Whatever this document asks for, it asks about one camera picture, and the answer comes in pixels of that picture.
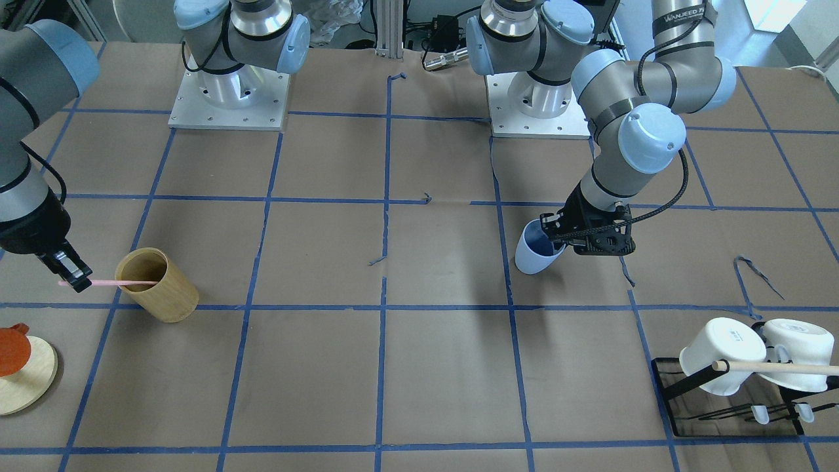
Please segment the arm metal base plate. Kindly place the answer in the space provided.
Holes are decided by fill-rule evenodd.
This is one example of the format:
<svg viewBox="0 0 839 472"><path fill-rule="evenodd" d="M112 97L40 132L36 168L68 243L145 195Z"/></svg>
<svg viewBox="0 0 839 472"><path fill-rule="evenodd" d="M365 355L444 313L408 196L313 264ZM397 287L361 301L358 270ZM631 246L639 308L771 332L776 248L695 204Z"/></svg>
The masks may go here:
<svg viewBox="0 0 839 472"><path fill-rule="evenodd" d="M291 75L245 65L233 73L186 71L170 112L171 128L280 132Z"/></svg>
<svg viewBox="0 0 839 472"><path fill-rule="evenodd" d="M485 81L493 137L590 137L585 114L570 83L545 85L527 72L487 75Z"/></svg>

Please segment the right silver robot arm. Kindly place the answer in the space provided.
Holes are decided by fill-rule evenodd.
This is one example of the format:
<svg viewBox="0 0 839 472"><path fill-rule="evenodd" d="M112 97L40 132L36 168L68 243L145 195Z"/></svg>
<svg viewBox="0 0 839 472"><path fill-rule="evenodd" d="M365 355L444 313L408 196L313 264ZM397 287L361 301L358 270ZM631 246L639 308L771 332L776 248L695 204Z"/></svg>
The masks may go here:
<svg viewBox="0 0 839 472"><path fill-rule="evenodd" d="M2 248L36 255L75 292L91 284L90 267L67 240L71 216L34 166L38 155L24 138L100 74L97 57L75 30L52 19L2 31Z"/></svg>

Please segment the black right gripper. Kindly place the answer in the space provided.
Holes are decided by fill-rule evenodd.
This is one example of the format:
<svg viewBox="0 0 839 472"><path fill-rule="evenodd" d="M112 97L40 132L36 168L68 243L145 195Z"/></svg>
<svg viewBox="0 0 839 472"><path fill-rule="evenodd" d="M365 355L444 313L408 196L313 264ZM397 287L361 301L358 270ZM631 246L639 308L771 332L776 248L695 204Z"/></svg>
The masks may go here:
<svg viewBox="0 0 839 472"><path fill-rule="evenodd" d="M67 240L71 216L53 191L30 214L1 224L1 246L13 254L38 254L75 292L90 287L90 267Z"/></svg>

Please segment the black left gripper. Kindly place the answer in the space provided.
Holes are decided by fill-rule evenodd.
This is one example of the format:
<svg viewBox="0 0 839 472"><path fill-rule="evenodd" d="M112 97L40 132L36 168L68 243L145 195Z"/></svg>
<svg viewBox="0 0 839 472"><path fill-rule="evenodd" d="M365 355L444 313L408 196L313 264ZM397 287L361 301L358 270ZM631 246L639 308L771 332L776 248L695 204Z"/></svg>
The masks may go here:
<svg viewBox="0 0 839 472"><path fill-rule="evenodd" d="M602 211L585 200L576 186L566 204L555 213L541 213L543 253L561 253L572 246L579 255L632 254L636 244L631 236L631 209L618 205L614 211Z"/></svg>

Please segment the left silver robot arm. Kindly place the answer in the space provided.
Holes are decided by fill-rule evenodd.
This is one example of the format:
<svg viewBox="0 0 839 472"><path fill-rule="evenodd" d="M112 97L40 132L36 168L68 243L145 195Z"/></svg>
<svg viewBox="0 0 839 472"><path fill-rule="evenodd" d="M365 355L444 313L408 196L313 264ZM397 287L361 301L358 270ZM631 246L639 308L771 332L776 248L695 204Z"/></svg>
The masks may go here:
<svg viewBox="0 0 839 472"><path fill-rule="evenodd" d="M736 71L715 52L710 1L654 1L653 47L638 62L594 46L593 15L575 1L486 1L465 27L471 68L515 73L532 90L572 92L599 155L562 209L539 217L554 250L633 253L630 203L675 157L684 113L721 107Z"/></svg>

